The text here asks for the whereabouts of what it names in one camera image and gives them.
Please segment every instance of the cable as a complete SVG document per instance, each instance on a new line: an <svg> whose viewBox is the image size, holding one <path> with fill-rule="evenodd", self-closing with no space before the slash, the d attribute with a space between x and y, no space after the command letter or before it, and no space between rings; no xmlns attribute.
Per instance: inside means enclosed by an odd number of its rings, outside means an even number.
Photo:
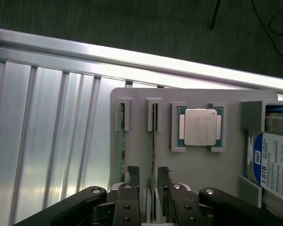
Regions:
<svg viewBox="0 0 283 226"><path fill-rule="evenodd" d="M278 14L280 14L280 13L282 13L282 12L283 12L283 9L280 10L280 11L278 11L278 12L276 12L275 14L273 14L272 17L269 19L269 22L268 22L268 28L269 28L269 30L270 30L272 33L274 33L274 34L281 35L281 36L283 36L283 33L275 32L274 29L272 28L272 23L273 23L274 18L275 18Z"/></svg>
<svg viewBox="0 0 283 226"><path fill-rule="evenodd" d="M273 47L274 47L276 53L277 53L279 56L283 57L283 54L279 51L279 49L278 49L277 45L275 44L275 41L273 40L272 36L271 36L270 33L268 32L267 28L264 26L264 23L262 22L262 20L261 20L259 14L258 14L258 11L257 11L257 9L256 9L254 0L250 0L250 1L251 1L252 6L253 6L253 9L254 9L254 11L255 11L255 14L256 14L256 16L257 16L257 19L258 19L258 21L260 22L260 24L261 24L262 28L264 29L266 35L268 36L269 40L271 41L271 43L272 43L272 45L273 45Z"/></svg>

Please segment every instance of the label sticker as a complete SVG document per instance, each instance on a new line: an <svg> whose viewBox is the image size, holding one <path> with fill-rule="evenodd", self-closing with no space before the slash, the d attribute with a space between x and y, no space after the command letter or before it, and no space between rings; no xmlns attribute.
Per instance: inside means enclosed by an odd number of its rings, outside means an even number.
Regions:
<svg viewBox="0 0 283 226"><path fill-rule="evenodd" d="M254 172L261 187L283 199L283 136L263 133L257 137Z"/></svg>

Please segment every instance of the bolt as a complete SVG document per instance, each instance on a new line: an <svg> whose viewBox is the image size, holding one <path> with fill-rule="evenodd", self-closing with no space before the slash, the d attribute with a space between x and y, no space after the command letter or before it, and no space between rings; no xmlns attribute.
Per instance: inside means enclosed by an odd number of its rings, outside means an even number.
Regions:
<svg viewBox="0 0 283 226"><path fill-rule="evenodd" d="M92 193L95 193L95 194L100 193L100 189L94 189L94 190L92 191Z"/></svg>
<svg viewBox="0 0 283 226"><path fill-rule="evenodd" d="M173 185L173 188L179 189L179 188L181 188L181 186L180 185Z"/></svg>
<svg viewBox="0 0 283 226"><path fill-rule="evenodd" d="M214 194L214 191L211 190L211 189L207 189L207 190L206 190L206 193L208 193L208 194Z"/></svg>

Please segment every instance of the metal plate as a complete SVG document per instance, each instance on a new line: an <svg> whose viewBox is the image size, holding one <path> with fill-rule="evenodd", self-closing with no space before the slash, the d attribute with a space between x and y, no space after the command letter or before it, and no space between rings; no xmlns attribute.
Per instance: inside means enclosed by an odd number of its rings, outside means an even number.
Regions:
<svg viewBox="0 0 283 226"><path fill-rule="evenodd" d="M187 109L184 120L184 144L214 145L217 137L217 111L213 109Z"/></svg>

